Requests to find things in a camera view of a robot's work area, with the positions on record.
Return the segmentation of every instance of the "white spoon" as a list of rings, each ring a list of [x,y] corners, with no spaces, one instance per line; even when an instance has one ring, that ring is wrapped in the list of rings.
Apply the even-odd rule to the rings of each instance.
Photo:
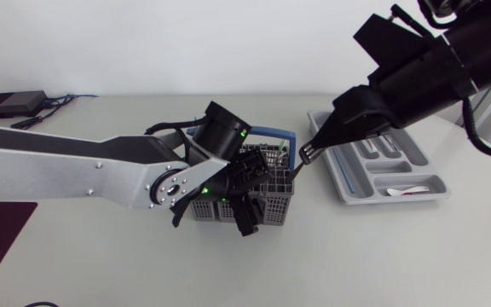
[[[401,196],[404,194],[412,194],[412,193],[418,193],[418,192],[429,192],[430,189],[427,188],[426,186],[417,186],[417,187],[411,187],[407,188],[405,190],[398,190],[394,188],[388,188],[388,194],[390,196]]]

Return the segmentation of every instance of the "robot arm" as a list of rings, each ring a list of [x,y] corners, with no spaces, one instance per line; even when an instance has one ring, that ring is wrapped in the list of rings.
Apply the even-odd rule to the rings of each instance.
[[[240,231],[252,234],[259,218],[251,214],[249,187],[230,183],[248,171],[255,182],[268,179],[251,176],[264,160],[249,153],[257,163],[239,171],[228,162],[240,160],[237,153],[251,127],[215,102],[203,122],[192,140],[174,133],[91,142],[0,128],[0,200],[98,196],[131,208],[170,208],[177,226],[188,202],[216,177],[221,184],[211,197],[234,200]],[[183,142],[189,142],[187,159],[174,152]]]
[[[430,24],[448,29],[434,38],[396,5],[388,20],[373,15],[355,40],[378,69],[368,77],[369,85],[354,87],[333,101],[331,116],[299,152],[304,164],[324,148],[379,136],[390,127],[404,128],[491,86],[491,0],[419,4]],[[433,19],[433,14],[451,13],[457,18],[449,24],[437,25]],[[415,32],[394,24],[395,18]],[[472,139],[474,127],[467,124]]]

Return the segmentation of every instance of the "blue basket handle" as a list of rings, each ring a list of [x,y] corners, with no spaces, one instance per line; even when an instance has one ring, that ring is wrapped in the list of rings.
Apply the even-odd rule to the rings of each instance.
[[[190,136],[194,136],[196,130],[197,127],[188,128],[187,134]],[[254,136],[269,136],[269,137],[288,140],[289,141],[289,169],[290,170],[295,169],[295,151],[297,150],[297,136],[295,135],[295,132],[270,128],[270,127],[252,126],[249,134]]]

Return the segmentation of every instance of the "black box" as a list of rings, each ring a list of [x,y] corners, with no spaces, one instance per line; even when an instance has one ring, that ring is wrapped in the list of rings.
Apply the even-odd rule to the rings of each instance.
[[[36,116],[47,99],[42,90],[0,93],[0,119],[14,116]]]

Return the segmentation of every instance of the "gray cutlery tray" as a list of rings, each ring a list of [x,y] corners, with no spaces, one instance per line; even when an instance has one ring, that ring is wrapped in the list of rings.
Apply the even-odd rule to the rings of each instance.
[[[315,134],[331,113],[309,111]],[[346,205],[439,200],[450,196],[447,185],[414,140],[404,130],[328,148],[323,156],[341,200]],[[390,196],[388,188],[404,190],[426,186],[429,192]]]

